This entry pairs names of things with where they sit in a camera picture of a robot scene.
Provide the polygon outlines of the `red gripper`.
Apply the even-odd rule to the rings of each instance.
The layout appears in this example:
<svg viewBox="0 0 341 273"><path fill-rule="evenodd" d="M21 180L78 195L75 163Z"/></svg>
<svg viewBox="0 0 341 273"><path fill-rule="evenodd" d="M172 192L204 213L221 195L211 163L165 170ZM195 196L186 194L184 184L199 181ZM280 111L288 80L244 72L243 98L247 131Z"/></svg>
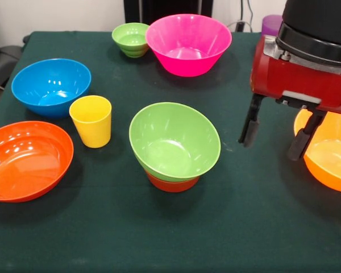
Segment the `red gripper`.
<svg viewBox="0 0 341 273"><path fill-rule="evenodd" d="M283 53L275 40L274 36L262 36L257 43L250 76L254 94L238 142L244 147L253 145L264 96L274 99L285 96L311 102L319 110L311 112L305 127L298 131L288 150L288 158L298 161L303 158L317 128L325 119L326 111L341 114L341 75L274 58L271 54L280 56Z"/></svg>

